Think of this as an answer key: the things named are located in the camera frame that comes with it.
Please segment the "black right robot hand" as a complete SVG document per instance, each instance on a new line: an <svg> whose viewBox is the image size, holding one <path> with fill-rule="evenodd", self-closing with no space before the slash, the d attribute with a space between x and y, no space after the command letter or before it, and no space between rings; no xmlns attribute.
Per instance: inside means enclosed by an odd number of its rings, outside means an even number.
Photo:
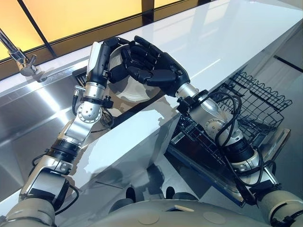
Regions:
<svg viewBox="0 0 303 227"><path fill-rule="evenodd" d="M186 70L168 53L161 51L140 36L121 49L122 65L126 74L141 84L159 87L175 97L177 90L190 79Z"/></svg>

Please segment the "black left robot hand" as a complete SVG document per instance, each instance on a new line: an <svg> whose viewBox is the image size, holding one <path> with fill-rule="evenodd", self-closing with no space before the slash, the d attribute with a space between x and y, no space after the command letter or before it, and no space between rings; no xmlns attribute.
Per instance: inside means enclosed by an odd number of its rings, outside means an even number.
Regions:
<svg viewBox="0 0 303 227"><path fill-rule="evenodd" d="M108 69L110 54L118 47L130 42L121 37L111 37L103 43L94 42L90 51L87 66L87 82L94 82L106 86L107 82L116 83L128 76L123 63Z"/></svg>

